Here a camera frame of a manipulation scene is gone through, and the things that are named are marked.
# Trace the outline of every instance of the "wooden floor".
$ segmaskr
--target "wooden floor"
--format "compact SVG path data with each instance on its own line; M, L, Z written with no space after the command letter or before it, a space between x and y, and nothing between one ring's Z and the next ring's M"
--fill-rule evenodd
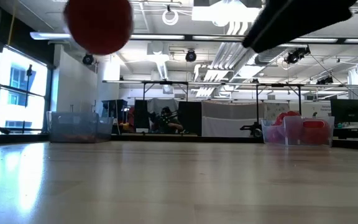
M358 224L358 151L177 142L0 146L0 223Z

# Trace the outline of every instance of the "yellow rope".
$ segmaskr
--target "yellow rope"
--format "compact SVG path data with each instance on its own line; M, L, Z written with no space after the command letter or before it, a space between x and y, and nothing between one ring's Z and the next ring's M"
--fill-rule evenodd
M17 3L17 0L13 0L13 1L14 1L14 5L13 5L11 28L9 29L9 37L8 37L8 40L7 40L7 45L8 45L8 46L11 45L12 31L13 31L13 23L14 23L14 21L15 21L15 15L16 15L16 3Z

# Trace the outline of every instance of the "computer monitor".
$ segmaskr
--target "computer monitor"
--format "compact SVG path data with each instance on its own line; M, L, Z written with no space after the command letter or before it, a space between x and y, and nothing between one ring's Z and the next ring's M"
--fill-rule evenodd
M331 114L335 123L358 122L358 100L331 99Z

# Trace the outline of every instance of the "window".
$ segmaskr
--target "window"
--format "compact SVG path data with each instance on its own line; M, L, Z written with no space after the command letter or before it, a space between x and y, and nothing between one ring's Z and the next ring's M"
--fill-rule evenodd
M27 76L32 65L32 72ZM0 54L0 127L42 129L48 68L5 48Z

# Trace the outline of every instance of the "clear plastic bin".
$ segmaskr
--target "clear plastic bin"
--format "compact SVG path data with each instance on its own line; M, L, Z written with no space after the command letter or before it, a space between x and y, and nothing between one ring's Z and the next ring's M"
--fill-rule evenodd
M331 146L334 134L334 117L302 118L286 116L283 123L272 126L274 121L262 120L265 143L286 146Z
M97 113L47 113L50 142L96 143L111 138L112 119Z

